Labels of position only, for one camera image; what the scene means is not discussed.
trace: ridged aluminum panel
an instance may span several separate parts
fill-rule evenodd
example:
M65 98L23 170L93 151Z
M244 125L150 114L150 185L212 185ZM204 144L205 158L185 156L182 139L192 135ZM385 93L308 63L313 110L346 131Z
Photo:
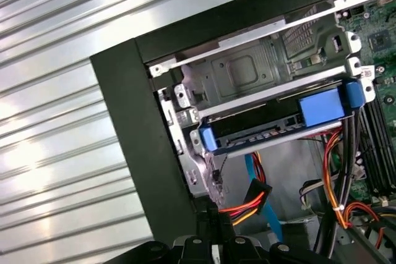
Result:
M152 238L89 56L232 0L0 0L1 263Z

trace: black plastic part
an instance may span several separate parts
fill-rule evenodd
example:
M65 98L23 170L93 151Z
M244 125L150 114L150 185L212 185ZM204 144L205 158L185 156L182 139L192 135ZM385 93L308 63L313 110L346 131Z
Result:
M260 214L265 202L267 201L268 195L270 195L272 187L259 181L258 179L253 179L250 183L249 189L247 190L245 199L243 203L247 203L255 199L260 193L264 192L264 196L261 198L260 204L257 206L256 214Z
M136 38L150 62L324 0L234 0Z
M228 213L219 213L216 203L209 197L206 197L201 203L206 206L206 209L197 214L196 234L210 240L212 244L221 244L234 237L235 230Z
M212 264L212 245L199 236L187 238L178 264Z
M215 138L224 137L235 132L250 129L299 112L296 99L270 100L266 105L249 109L244 113L212 122L210 124Z
M167 263L169 247L159 241L149 241L108 260L106 264Z
M268 264L248 237L237 237L225 243L222 263Z
M194 234L195 209L135 40L91 62L155 240Z
M270 248L270 263L334 264L335 262L310 250L284 245L279 242L273 244Z
M181 71L180 67L171 69L159 77L154 77L151 79L153 91L158 91L160 89L179 84L183 78L183 72Z
M360 124L360 151L371 194L389 195L396 190L396 164L394 146L378 96L365 104Z

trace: black wire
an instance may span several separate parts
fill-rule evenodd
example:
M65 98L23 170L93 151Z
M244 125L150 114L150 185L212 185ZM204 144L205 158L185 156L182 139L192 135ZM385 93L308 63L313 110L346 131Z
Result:
M350 129L350 121L348 119L344 119L342 121L343 127L343 143L344 143L344 156L348 156L348 147L349 147L349 129ZM342 168L340 170L340 174L338 175L338 179L336 181L336 193L338 193L337 198L342 198L344 193L344 173L345 168L347 168L348 158L343 158ZM331 257L334 244L335 244L335 236L337 235L337 219L335 213L332 209L331 204L329 203L326 207L325 214L322 218L321 225L319 226L319 232L316 237L314 252L321 254L326 257Z
M222 171L223 171L223 167L224 167L225 161L227 161L227 158L228 158L228 154L225 155L224 160L223 160L223 163L222 163L222 165L220 166L220 172L219 172L220 174L221 174Z
M357 141L356 141L356 126L355 126L355 119L359 119L359 112L349 117L346 120L346 127L343 131L344 133L344 150L343 150L343 166L340 170L340 175L338 179L340 180L340 184L337 187L337 198L340 204L346 205L349 197L349 192L352 185L353 180L353 165L355 163L356 158L356 148L357 148ZM331 230L329 231L329 238L328 242L326 243L326 256L331 258L334 246L335 246L335 239L337 236L337 220L335 219L332 223Z
M259 157L255 153L252 153L252 157L253 157L253 163L256 163L257 167L259 167L259 171L262 173L262 175L264 177L264 182L267 183L267 176L265 175L265 171L264 171L264 168L261 165Z
M321 139L309 138L309 137L302 137L302 138L298 138L298 139L296 139L296 140L312 140L313 142L321 142L321 143L324 143L324 141L321 140Z

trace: motherboard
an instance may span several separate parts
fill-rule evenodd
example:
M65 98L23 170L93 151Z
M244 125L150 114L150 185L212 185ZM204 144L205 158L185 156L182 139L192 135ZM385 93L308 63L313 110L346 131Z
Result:
M390 136L390 148L396 148L396 0L375 0L338 12L338 24L345 30L355 32L362 42L360 59L363 65L375 65L377 105L372 110L382 110L385 130ZM356 181L351 194L357 200L384 192L375 185L368 187L365 181Z

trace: silver metal panel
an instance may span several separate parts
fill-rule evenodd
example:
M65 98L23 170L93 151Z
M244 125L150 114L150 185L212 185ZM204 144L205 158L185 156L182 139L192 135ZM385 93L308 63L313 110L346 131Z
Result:
M152 238L88 57L228 1L0 0L1 263Z
M244 106L245 104L260 102L260 100L265 100L267 98L271 98L272 96L281 95L286 91L290 92L291 90L294 90L296 88L310 85L312 83L319 82L329 77L342 74L344 72L346 72L345 66L338 66L333 69L328 69L316 74L312 74L303 79L292 80L290 82L283 83L281 85L278 85L270 89L266 89L261 92L253 93L242 98L238 98L226 103L222 103L217 106L213 106L211 108L203 109L199 111L199 117L202 119L204 117L211 116L213 114L218 114L233 108L238 108L239 106Z
M145 239L147 241L150 239L147 236L149 232L149 224L145 218L134 219L107 228L86 232L78 236L60 239L53 243L42 244L18 252L5 254L2 256L2 261L4 263L51 263L69 258L70 254L80 255L112 245L138 241L139 239Z
M115 0L113 4L121 6L119 9L111 6L107 11L76 18L75 22L69 20L70 16L64 16L63 22L57 20L56 23L47 23L46 19L46 28L56 27L57 24L64 26L54 28L50 32L41 31L41 35L33 39L31 32L19 35L20 41L26 41L0 53L1 63L7 66L0 69L0 76L8 78L2 83L0 91L59 69L62 64L79 62L120 42L231 0L127 0L127 3L118 1ZM7 48L7 43L0 41L0 47ZM11 62L21 55L25 56L22 62ZM53 61L61 61L61 64L54 64Z

